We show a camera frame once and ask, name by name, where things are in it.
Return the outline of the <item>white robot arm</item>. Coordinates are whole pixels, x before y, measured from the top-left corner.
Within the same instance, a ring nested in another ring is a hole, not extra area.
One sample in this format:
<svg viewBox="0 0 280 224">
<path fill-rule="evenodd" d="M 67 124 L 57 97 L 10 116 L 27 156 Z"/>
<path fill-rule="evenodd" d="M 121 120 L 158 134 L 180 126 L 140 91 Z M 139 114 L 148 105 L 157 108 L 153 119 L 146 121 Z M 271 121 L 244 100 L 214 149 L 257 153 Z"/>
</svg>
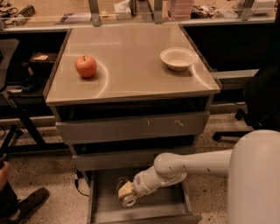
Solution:
<svg viewBox="0 0 280 224">
<path fill-rule="evenodd" d="M 249 132 L 231 150 L 162 153 L 152 167 L 118 189 L 118 198 L 131 207 L 137 198 L 175 185 L 188 174 L 227 177 L 227 224 L 279 224 L 280 132 Z"/>
</svg>

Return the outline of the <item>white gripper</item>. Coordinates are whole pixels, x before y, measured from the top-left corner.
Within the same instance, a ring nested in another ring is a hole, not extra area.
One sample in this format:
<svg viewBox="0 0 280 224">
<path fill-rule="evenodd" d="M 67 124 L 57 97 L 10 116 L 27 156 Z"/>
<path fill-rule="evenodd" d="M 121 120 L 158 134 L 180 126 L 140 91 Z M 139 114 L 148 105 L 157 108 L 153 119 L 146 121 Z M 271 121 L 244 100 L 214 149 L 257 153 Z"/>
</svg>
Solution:
<svg viewBox="0 0 280 224">
<path fill-rule="evenodd" d="M 154 193 L 156 188 L 156 182 L 154 176 L 148 171 L 141 171 L 133 178 L 133 184 L 128 181 L 121 183 L 117 187 L 118 198 L 123 200 L 125 197 L 132 195 L 134 192 L 137 197 L 149 195 Z"/>
</svg>

